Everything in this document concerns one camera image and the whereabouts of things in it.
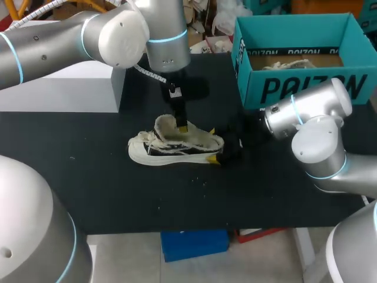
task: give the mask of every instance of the gray floor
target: gray floor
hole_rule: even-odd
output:
[[[331,229],[310,229],[316,250]],[[248,243],[233,241],[227,252],[165,263],[159,233],[94,235],[93,283],[301,283],[293,235],[281,231]],[[330,278],[323,283],[331,282]]]

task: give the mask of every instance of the shoe box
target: shoe box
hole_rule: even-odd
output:
[[[308,59],[316,68],[262,70]],[[377,53],[352,14],[240,17],[232,62],[244,108],[263,108],[332,77],[353,104],[365,104],[377,79]]]
[[[253,15],[270,14],[272,9],[289,3],[290,0],[243,0],[243,5],[252,10]]]
[[[377,0],[364,0],[358,22],[365,33],[377,30]]]

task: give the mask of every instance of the shoe sole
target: shoe sole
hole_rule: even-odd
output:
[[[213,156],[216,153],[201,153],[182,156],[150,156],[144,148],[143,143],[131,143],[128,147],[128,154],[130,158],[143,165],[149,166],[163,166],[172,163],[210,163],[207,157]]]

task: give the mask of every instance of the white cable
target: white cable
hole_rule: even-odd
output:
[[[111,4],[113,4],[114,6],[118,7],[120,6],[122,3],[121,3],[121,0],[105,0]],[[68,0],[54,0],[50,3],[47,3],[46,5],[40,7],[39,9],[35,10],[33,13],[27,15],[26,17],[22,18],[21,20],[19,20],[18,22],[16,22],[14,25],[12,25],[11,27],[9,27],[7,29],[7,31],[10,31],[12,29],[15,29],[15,28],[19,28],[21,27],[22,25],[26,24],[28,21],[31,21],[32,19],[35,19],[36,17],[56,8],[56,7],[59,7],[61,6],[62,4],[64,4],[65,2],[68,2]]]
[[[160,75],[154,74],[152,72],[149,72],[146,69],[141,68],[138,64],[136,64],[134,68],[138,70],[139,72],[141,72],[142,74],[147,75],[148,77],[154,78],[155,80],[161,81],[164,84],[167,82],[166,78]]]

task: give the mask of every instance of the shoelace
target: shoelace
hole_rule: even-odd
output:
[[[141,131],[136,137],[133,137],[128,141],[128,145],[131,143],[145,143],[148,146],[148,154],[151,148],[165,149],[169,147],[162,140],[160,140],[153,131]]]
[[[272,65],[272,67],[263,67],[263,70],[286,70],[291,69],[295,65],[304,65],[304,68],[315,68],[315,66],[308,60],[297,60],[288,64],[281,64],[280,62],[276,62]]]

